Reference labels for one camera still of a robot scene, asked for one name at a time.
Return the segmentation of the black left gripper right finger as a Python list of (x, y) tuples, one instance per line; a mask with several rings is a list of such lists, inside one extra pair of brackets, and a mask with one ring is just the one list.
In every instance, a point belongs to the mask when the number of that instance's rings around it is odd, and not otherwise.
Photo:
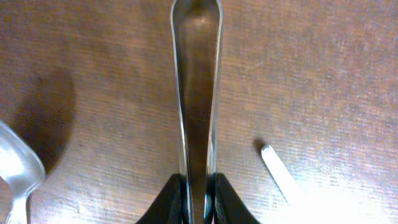
[(215, 174), (215, 223), (259, 224), (222, 173)]

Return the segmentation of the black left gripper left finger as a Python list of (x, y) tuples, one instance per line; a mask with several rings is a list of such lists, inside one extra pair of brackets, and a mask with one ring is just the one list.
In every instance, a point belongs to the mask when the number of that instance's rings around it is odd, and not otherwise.
[(136, 224), (183, 224), (182, 184), (180, 174), (170, 176), (158, 196)]

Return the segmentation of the steel tongs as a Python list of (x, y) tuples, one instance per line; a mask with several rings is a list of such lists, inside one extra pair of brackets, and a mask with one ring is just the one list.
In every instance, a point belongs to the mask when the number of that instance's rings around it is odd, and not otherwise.
[(183, 222), (213, 223), (223, 8), (217, 0), (175, 0), (170, 25)]

